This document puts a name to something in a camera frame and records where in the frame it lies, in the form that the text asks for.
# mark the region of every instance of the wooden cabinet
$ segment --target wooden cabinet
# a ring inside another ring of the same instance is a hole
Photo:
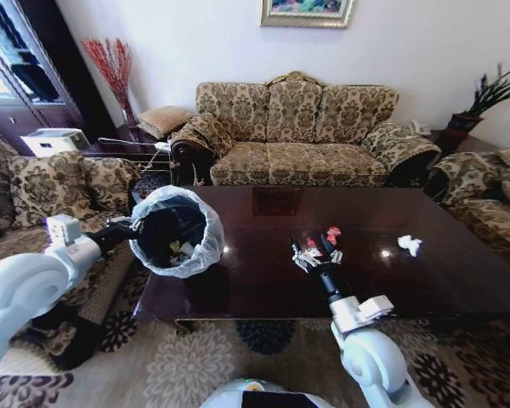
[[[20,136],[41,128],[42,124],[26,106],[0,106],[0,133],[22,155],[31,156],[31,150]]]
[[[80,128],[93,142],[115,130],[55,2],[0,0],[0,133]]]

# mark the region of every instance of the patterned carpet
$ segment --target patterned carpet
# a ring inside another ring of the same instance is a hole
[[[214,320],[186,337],[131,318],[147,272],[136,266],[105,323],[99,352],[53,377],[0,377],[0,407],[181,407],[237,377],[366,406],[340,365],[329,320]],[[422,393],[442,407],[510,407],[510,322],[380,323],[403,350]]]

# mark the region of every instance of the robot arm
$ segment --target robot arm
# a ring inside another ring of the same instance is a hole
[[[421,396],[408,374],[399,347],[380,331],[367,328],[394,306],[386,296],[372,297],[360,304],[351,288],[340,291],[333,275],[342,261],[342,253],[324,236],[321,242],[325,255],[313,248],[302,251],[291,238],[292,259],[323,283],[332,312],[331,329],[340,348],[342,365],[360,385],[368,405],[378,408],[433,407]]]
[[[83,235],[79,221],[48,218],[53,242],[44,253],[21,253],[0,260],[0,360],[9,340],[28,321],[47,313],[107,251],[137,231],[129,218],[116,218],[95,234]]]

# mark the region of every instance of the floral sofa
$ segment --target floral sofa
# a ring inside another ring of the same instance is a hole
[[[510,263],[510,149],[447,156],[424,190]]]
[[[174,158],[206,184],[409,186],[440,150],[386,122],[398,98],[300,72],[266,84],[201,83],[199,116],[171,137]]]
[[[18,156],[0,137],[0,259],[40,252],[48,244],[44,217],[67,213],[96,232],[129,212],[129,185],[139,170],[123,159],[88,159],[81,152],[48,158]],[[79,366],[104,335],[103,321],[133,262],[124,243],[99,260],[78,287],[12,340],[2,375],[48,375]]]

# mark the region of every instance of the sofa armrest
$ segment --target sofa armrest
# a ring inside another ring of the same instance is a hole
[[[477,198],[499,179],[500,169],[484,153],[462,152],[435,164],[423,190],[436,202],[451,206],[467,198]]]
[[[215,151],[206,138],[186,126],[170,137],[173,159],[182,166],[192,166],[195,185],[210,185],[210,167],[216,161]]]
[[[382,122],[362,147],[389,171],[386,185],[410,187],[440,157],[439,147],[398,123]]]
[[[130,214],[133,205],[130,190],[141,177],[133,162],[116,157],[84,157],[82,170],[96,209]]]

